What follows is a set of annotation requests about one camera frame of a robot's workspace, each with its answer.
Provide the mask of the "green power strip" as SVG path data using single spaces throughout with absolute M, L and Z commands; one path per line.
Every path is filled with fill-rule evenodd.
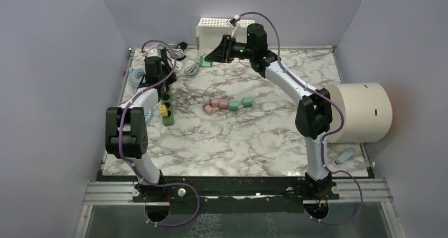
M 174 113 L 172 105 L 172 95 L 168 91 L 162 96 L 162 102 L 159 107 L 160 115 L 162 116 L 162 123 L 164 126 L 174 125 Z

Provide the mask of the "yellow plug adapter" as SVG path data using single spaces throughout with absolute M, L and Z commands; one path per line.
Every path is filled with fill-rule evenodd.
M 163 118 L 169 116 L 169 110 L 168 110 L 168 108 L 167 108 L 165 105 L 163 105 L 163 104 L 159 106 L 159 113 L 160 113 L 160 115 L 161 115 Z

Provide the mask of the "pink plug adapter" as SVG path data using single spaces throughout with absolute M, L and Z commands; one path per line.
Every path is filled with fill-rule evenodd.
M 221 110 L 227 110 L 228 103 L 228 99 L 219 99 L 218 108 Z

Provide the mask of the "green plug adapter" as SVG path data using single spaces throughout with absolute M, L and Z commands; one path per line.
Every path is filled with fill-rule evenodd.
M 239 101 L 231 99 L 228 101 L 228 110 L 236 112 L 239 109 Z

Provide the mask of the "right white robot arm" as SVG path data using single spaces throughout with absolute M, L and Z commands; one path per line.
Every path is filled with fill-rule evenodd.
M 231 35 L 223 35 L 218 46 L 204 59 L 213 63 L 247 59 L 256 73 L 276 84 L 294 101 L 297 105 L 295 126 L 305 138 L 306 146 L 305 193 L 311 199 L 318 199 L 333 186 L 326 161 L 326 135 L 333 119 L 330 93 L 325 88 L 310 86 L 294 75 L 281 62 L 280 56 L 268 48 L 267 33 L 261 24 L 250 24 L 246 32 L 246 43 L 237 42 Z

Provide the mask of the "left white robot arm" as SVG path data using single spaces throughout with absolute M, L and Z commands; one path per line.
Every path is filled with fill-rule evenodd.
M 120 106 L 106 110 L 105 149 L 130 166 L 138 183 L 147 186 L 147 196 L 157 202 L 165 197 L 166 187 L 160 183 L 161 170 L 146 154 L 148 135 L 145 115 L 165 94 L 166 81 L 174 75 L 176 61 L 150 56 L 144 62 L 145 81 L 133 97 Z

